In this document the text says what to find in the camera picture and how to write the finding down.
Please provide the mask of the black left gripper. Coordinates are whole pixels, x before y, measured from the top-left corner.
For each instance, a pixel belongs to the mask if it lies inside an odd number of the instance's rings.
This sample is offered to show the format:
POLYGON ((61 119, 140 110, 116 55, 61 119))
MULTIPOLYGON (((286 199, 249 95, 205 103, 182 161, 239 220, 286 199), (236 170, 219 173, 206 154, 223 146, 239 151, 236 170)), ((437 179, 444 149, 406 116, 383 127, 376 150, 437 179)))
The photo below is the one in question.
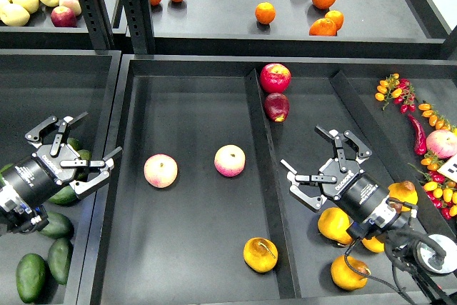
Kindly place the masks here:
POLYGON ((4 173, 6 194, 35 208, 63 187, 69 185, 77 199, 82 200, 109 183, 111 172, 123 152, 118 146, 102 160, 84 160, 67 144, 70 131, 79 126, 88 115, 83 112, 76 117, 62 119, 50 116, 28 131, 24 137, 38 150, 27 156, 4 173), (44 138, 53 134, 51 144, 44 145, 44 138), (88 181, 77 179, 78 174, 98 173, 88 181))

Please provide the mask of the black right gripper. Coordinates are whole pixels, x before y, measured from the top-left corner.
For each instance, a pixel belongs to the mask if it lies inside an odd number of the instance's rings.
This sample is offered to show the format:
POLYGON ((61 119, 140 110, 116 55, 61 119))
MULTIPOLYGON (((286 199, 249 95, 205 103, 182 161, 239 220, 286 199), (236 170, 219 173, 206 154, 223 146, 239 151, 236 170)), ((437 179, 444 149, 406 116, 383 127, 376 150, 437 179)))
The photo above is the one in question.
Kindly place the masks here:
POLYGON ((335 159, 329 159, 319 169, 319 175, 298 174, 292 165, 282 159, 280 163, 288 170, 289 193, 312 211, 320 211, 328 198, 358 224, 387 225, 388 189, 359 166, 372 156, 372 150, 350 130, 343 133, 335 129, 327 131, 319 125, 314 130, 333 144, 335 159), (344 144, 356 152, 355 161, 346 159, 344 144), (322 192, 309 196, 300 186, 321 187, 322 192))

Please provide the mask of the yellow pear beneath right arm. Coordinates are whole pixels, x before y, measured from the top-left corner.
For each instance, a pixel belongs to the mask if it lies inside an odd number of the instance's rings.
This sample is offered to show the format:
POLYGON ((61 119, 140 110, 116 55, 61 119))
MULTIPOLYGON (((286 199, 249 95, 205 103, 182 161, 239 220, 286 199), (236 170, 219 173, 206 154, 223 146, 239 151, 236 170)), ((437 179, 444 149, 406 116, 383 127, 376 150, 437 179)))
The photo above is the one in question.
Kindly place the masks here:
POLYGON ((316 172, 300 174, 285 160, 291 195, 312 211, 332 201, 353 223, 347 229, 353 239, 365 244, 382 244, 381 234, 396 219, 388 205, 389 192, 361 168, 372 151, 352 131, 342 133, 316 126, 315 131, 333 145, 333 156, 316 172))

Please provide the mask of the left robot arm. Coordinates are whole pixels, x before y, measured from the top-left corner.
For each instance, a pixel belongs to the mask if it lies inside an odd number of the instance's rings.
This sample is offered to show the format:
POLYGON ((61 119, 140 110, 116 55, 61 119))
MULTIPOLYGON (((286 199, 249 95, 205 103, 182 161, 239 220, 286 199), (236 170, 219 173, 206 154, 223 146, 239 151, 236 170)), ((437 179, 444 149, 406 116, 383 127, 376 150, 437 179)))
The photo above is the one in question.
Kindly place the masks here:
POLYGON ((1 172, 2 235, 41 231, 49 223, 44 203, 65 186, 82 200, 108 184, 122 148, 89 160, 68 143, 70 130, 87 115, 50 116, 25 134, 36 151, 1 172))

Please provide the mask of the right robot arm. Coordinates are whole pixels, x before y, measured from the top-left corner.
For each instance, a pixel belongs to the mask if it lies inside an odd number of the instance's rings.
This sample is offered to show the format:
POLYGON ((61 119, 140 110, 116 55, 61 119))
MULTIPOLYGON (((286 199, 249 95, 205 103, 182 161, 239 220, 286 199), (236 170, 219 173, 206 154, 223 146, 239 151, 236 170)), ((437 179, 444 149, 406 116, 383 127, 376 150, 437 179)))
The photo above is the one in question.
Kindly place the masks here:
POLYGON ((343 268, 362 279, 370 278, 349 257, 363 239, 375 237, 384 243, 393 275, 408 273, 431 304, 455 304, 456 294, 447 294, 434 281, 436 276, 456 272, 455 241, 413 229, 417 205, 390 196, 362 169, 372 151, 352 131, 327 131, 320 126, 315 130, 332 144, 334 153, 316 174, 301 175, 285 160, 281 163, 288 170, 289 191, 298 201, 317 212, 330 200, 352 219, 346 230, 352 241, 343 255, 343 268))

